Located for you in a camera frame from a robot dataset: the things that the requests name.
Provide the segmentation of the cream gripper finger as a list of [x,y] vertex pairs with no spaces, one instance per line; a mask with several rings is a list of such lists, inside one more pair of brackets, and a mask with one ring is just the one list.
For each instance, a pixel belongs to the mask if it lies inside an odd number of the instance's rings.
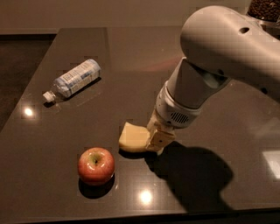
[[163,129],[163,124],[162,124],[162,119],[159,116],[158,112],[154,109],[150,120],[147,124],[147,130],[148,131],[154,131],[154,130],[162,130]]
[[149,129],[147,151],[162,152],[175,139],[174,129]]

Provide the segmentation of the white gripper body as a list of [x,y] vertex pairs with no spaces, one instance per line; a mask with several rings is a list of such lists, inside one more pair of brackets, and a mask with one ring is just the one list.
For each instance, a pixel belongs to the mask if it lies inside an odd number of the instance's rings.
[[175,102],[168,91],[167,83],[157,95],[155,110],[161,123],[172,126],[174,129],[188,127],[200,115],[199,108],[187,108]]

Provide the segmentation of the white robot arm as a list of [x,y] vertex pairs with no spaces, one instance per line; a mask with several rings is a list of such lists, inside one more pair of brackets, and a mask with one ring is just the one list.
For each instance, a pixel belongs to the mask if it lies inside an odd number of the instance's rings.
[[230,80],[280,99],[280,42],[252,18],[222,6],[194,12],[182,27],[184,57],[161,88],[147,125],[146,149],[160,154],[203,103]]

